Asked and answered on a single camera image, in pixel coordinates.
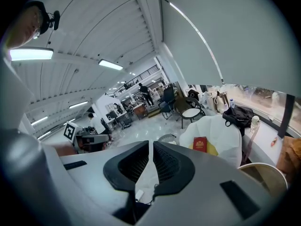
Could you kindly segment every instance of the fluorescent light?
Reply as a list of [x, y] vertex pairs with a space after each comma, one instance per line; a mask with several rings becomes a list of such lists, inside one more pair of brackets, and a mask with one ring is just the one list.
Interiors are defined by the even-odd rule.
[[215, 63], [215, 66], [216, 66], [216, 68], [217, 68], [217, 71], [218, 71], [218, 73], [219, 73], [219, 75], [220, 75], [220, 78], [222, 79], [222, 73], [221, 73], [221, 70], [220, 70], [220, 67], [218, 66], [218, 64], [217, 64], [217, 61], [216, 61], [216, 59], [215, 59], [215, 56], [214, 56], [214, 54], [213, 54], [213, 52], [212, 52], [212, 50], [211, 50], [211, 48], [209, 47], [209, 45], [207, 44], [207, 42], [206, 42], [206, 40], [205, 40], [205, 38], [203, 37], [203, 35], [200, 33], [200, 31], [197, 29], [197, 27], [190, 21], [190, 19], [180, 10], [180, 9], [178, 9], [174, 4], [172, 4], [171, 2], [169, 3], [170, 4], [170, 6], [172, 6], [175, 10], [177, 10], [189, 23], [190, 23], [190, 25], [194, 28], [194, 30], [198, 33], [198, 35], [200, 36], [200, 38], [201, 38], [201, 40], [204, 42], [204, 44], [206, 45], [206, 47], [207, 47], [207, 49], [208, 49], [208, 51], [209, 51], [209, 53], [210, 53], [210, 55], [211, 55], [211, 57], [212, 57], [212, 59], [213, 59], [213, 61], [214, 61], [214, 63]]
[[43, 120], [46, 120], [48, 118], [48, 116], [42, 118], [42, 119], [39, 119], [38, 121], [35, 121], [32, 123], [32, 126], [35, 125], [35, 124], [38, 124], [39, 122], [43, 121]]
[[50, 133], [51, 133], [51, 131], [49, 131], [49, 132], [45, 133], [44, 135], [40, 136], [40, 137], [38, 138], [38, 140], [40, 140], [40, 139], [42, 139], [43, 137], [45, 137], [45, 136], [49, 135]]
[[32, 60], [32, 59], [51, 59], [53, 49], [50, 48], [15, 48], [10, 50], [12, 61]]
[[[74, 120], [75, 120], [75, 118], [74, 118], [74, 119], [72, 119], [71, 121], [74, 121]], [[67, 122], [71, 122], [71, 121], [67, 121]], [[67, 124], [67, 122], [66, 122], [64, 125], [66, 125], [66, 124]], [[64, 125], [63, 125], [63, 126], [64, 126]]]
[[116, 65], [116, 64], [113, 64], [109, 61], [106, 61], [104, 59], [102, 59], [101, 61], [99, 61], [99, 65], [101, 66], [105, 66], [105, 67], [109, 67], [111, 69], [115, 69], [115, 70], [122, 70], [123, 67], [119, 66], [119, 65]]
[[72, 109], [72, 108], [77, 107], [77, 106], [80, 106], [80, 105], [84, 105], [84, 104], [86, 104], [86, 103], [88, 103], [88, 101], [81, 102], [81, 103], [78, 103], [78, 104], [76, 104], [76, 105], [71, 105], [71, 106], [69, 106], [69, 109]]

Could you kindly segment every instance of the white floor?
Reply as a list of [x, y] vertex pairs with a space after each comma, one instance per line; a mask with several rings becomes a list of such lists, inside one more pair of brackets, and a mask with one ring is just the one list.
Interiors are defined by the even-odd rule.
[[175, 121], [179, 116], [172, 116], [165, 120], [162, 114], [156, 115], [152, 118], [144, 118], [142, 120], [135, 120], [132, 126], [124, 130], [116, 129], [113, 131], [114, 143], [110, 148], [123, 146], [136, 141], [149, 140], [150, 154], [149, 162], [146, 165], [142, 175], [136, 183], [136, 193], [139, 189], [144, 191], [144, 195], [140, 202], [148, 203], [152, 200], [154, 194], [154, 186], [158, 184], [158, 175], [155, 164], [153, 163], [153, 142], [158, 140], [165, 134], [173, 134], [179, 139], [179, 136], [186, 130], [190, 124], [189, 120], [183, 120], [183, 129], [181, 129], [181, 119]]

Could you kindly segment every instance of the staircase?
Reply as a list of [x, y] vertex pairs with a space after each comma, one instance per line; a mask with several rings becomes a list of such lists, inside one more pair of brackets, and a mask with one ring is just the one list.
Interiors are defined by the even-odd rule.
[[157, 106], [152, 107], [152, 108], [148, 108], [148, 112], [149, 112], [148, 118], [151, 118], [151, 117], [161, 113], [159, 107], [157, 107]]

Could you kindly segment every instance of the chair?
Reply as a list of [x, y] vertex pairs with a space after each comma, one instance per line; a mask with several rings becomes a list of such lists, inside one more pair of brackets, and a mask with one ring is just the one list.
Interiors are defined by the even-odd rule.
[[287, 190], [282, 172], [266, 163], [250, 163], [238, 168], [260, 183], [272, 197], [278, 197]]
[[168, 87], [163, 91], [163, 97], [162, 101], [158, 104], [160, 112], [162, 113], [164, 119], [168, 120], [170, 116], [167, 116], [167, 113], [173, 113], [174, 112], [174, 88]]
[[225, 126], [221, 114], [204, 116], [191, 123], [180, 135], [179, 144], [192, 149], [195, 137], [207, 138], [207, 153], [223, 158], [229, 164], [238, 168], [241, 164], [241, 134], [235, 125]]
[[202, 114], [205, 116], [205, 112], [202, 110], [201, 105], [195, 98], [185, 97], [179, 98], [174, 103], [174, 110], [182, 117], [182, 129], [183, 119], [190, 120]]

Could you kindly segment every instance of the black bag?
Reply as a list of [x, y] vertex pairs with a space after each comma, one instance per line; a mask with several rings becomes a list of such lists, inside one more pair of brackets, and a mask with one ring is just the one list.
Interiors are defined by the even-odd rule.
[[197, 101], [198, 101], [198, 92], [191, 89], [188, 91], [188, 97], [192, 97], [192, 98], [195, 98]]
[[242, 136], [245, 135], [245, 128], [251, 126], [253, 116], [252, 109], [237, 105], [234, 108], [230, 107], [222, 114], [222, 117], [226, 120], [225, 125], [227, 127], [231, 124], [236, 125]]

